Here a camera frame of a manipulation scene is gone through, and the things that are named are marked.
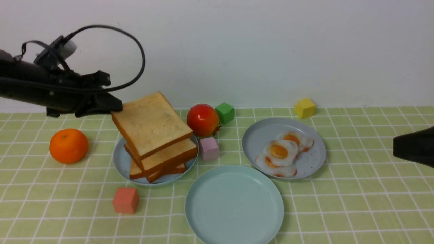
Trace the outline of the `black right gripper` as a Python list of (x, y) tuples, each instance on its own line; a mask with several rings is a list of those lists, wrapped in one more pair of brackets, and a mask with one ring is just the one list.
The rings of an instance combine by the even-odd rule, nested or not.
[(393, 155), (434, 168), (434, 127), (394, 137)]

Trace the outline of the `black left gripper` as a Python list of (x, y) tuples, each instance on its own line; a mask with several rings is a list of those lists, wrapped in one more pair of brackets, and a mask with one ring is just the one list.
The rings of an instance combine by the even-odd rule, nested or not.
[(62, 85), (76, 85), (78, 92), (50, 91), (45, 105), (48, 117), (58, 118), (60, 115), (73, 114), (76, 117), (89, 115), (108, 115), (121, 112), (121, 100), (104, 90), (104, 86), (111, 84), (110, 75), (103, 71), (96, 71), (79, 77), (78, 81), (62, 80)]

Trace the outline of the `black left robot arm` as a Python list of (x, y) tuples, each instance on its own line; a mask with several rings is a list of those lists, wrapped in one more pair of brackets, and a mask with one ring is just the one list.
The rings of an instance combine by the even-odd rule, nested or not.
[(103, 90), (103, 85), (110, 84), (109, 74), (103, 71), (80, 75), (60, 68), (49, 70), (17, 61), (4, 50), (0, 60), (1, 97), (45, 107), (48, 117), (74, 114), (80, 118), (123, 109), (121, 100)]

